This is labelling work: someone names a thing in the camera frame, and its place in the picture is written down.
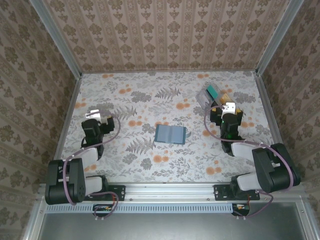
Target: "floral tablecloth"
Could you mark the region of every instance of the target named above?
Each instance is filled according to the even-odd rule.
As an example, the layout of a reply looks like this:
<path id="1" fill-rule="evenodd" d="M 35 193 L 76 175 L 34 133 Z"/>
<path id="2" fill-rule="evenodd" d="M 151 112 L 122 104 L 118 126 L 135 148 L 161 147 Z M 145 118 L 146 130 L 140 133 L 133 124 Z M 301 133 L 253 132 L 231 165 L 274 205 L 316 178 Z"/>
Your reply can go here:
<path id="1" fill-rule="evenodd" d="M 272 142 L 251 71 L 84 74 L 62 155 L 81 147 L 85 113 L 100 109 L 118 115 L 121 131 L 105 146 L 102 158 L 85 169 L 87 175 L 105 175 L 109 182 L 226 182 L 253 171 L 252 161 L 227 155 L 205 130 L 195 97 L 210 83 L 243 109 L 243 138 Z M 115 124 L 104 140 L 115 134 Z M 154 142 L 157 124 L 185 126 L 191 136 L 184 145 Z M 208 125 L 219 134 L 219 127 Z"/>

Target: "teal object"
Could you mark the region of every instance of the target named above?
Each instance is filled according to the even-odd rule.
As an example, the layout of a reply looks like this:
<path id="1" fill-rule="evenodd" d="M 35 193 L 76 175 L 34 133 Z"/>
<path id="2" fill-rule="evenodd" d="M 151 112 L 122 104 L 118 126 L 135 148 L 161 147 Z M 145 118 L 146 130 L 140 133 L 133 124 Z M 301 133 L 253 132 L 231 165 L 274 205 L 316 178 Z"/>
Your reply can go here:
<path id="1" fill-rule="evenodd" d="M 212 100 L 214 100 L 214 99 L 216 99 L 218 97 L 218 93 L 216 92 L 216 90 L 214 89 L 213 86 L 209 85 L 207 87 L 206 91 L 211 96 Z"/>

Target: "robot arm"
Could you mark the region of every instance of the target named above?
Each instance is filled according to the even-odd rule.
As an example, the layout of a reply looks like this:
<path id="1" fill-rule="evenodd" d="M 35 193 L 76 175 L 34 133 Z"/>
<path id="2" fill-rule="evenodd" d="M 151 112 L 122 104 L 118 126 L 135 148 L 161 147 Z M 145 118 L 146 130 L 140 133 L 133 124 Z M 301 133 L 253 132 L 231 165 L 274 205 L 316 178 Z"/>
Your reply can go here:
<path id="1" fill-rule="evenodd" d="M 97 160 L 97 149 L 90 148 L 68 163 L 66 180 L 69 195 L 74 203 L 80 203 L 87 195 L 108 188 L 104 176 L 85 176 L 85 168 Z M 48 165 L 45 200 L 49 205 L 68 203 L 63 186 L 63 164 L 63 160 L 53 160 Z"/>
<path id="2" fill-rule="evenodd" d="M 282 143 L 271 145 L 289 165 L 293 175 L 293 186 L 300 184 L 301 177 L 286 147 Z M 254 161 L 255 172 L 236 176 L 236 185 L 241 191 L 263 190 L 266 193 L 283 190 L 289 187 L 290 177 L 284 164 L 274 154 L 263 147 L 246 143 L 232 143 L 234 156 Z"/>
<path id="3" fill-rule="evenodd" d="M 92 146 L 69 161 L 67 164 L 67 186 L 71 200 L 74 203 L 82 202 L 86 196 L 106 192 L 108 182 L 105 176 L 85 176 L 85 168 L 98 161 L 104 146 L 94 146 L 103 142 L 104 134 L 114 130 L 115 124 L 112 116 L 108 116 L 106 123 L 102 123 L 98 110 L 92 110 L 85 115 L 87 120 L 81 123 L 85 137 L 82 139 L 81 147 Z M 63 185 L 64 160 L 53 160 L 48 165 L 47 181 L 45 187 L 45 200 L 49 205 L 68 203 Z"/>
<path id="4" fill-rule="evenodd" d="M 238 132 L 242 116 L 243 112 L 240 109 L 236 109 L 234 102 L 225 103 L 223 109 L 213 108 L 210 111 L 210 121 L 220 126 L 223 151 L 230 156 L 249 159 L 254 162 L 255 166 L 255 172 L 232 177 L 230 189 L 227 187 L 224 190 L 224 197 L 246 199 L 248 193 L 250 192 L 253 195 L 255 190 L 272 193 L 287 189 L 290 185 L 290 174 L 283 162 L 273 152 L 267 148 L 254 146 L 245 142 L 229 141 L 244 140 L 239 136 Z M 282 143 L 273 144 L 270 147 L 278 152 L 288 164 L 293 176 L 293 186 L 299 185 L 301 181 L 300 174 L 286 147 Z"/>

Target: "patterned wallpaper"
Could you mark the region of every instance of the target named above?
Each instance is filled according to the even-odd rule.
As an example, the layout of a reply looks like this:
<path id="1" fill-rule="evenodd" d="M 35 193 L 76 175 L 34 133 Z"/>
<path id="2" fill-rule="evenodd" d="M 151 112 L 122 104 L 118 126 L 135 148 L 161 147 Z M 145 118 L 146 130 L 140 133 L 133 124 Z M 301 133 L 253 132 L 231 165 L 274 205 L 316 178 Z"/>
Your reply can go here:
<path id="1" fill-rule="evenodd" d="M 0 239 L 19 239 L 74 78 L 28 0 L 0 0 Z"/>
<path id="2" fill-rule="evenodd" d="M 320 1 L 305 0 L 263 80 L 320 220 Z"/>
<path id="3" fill-rule="evenodd" d="M 255 69 L 289 0 L 45 0 L 84 73 Z"/>

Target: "small book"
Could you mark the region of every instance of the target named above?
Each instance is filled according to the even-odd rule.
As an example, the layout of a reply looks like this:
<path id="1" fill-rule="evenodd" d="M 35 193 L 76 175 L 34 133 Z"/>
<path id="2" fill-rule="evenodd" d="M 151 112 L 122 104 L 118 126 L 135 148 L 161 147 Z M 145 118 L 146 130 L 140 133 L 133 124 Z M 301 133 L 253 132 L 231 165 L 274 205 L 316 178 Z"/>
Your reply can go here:
<path id="1" fill-rule="evenodd" d="M 168 126 L 158 124 L 155 129 L 154 141 L 167 144 L 185 144 L 186 143 L 185 126 Z"/>

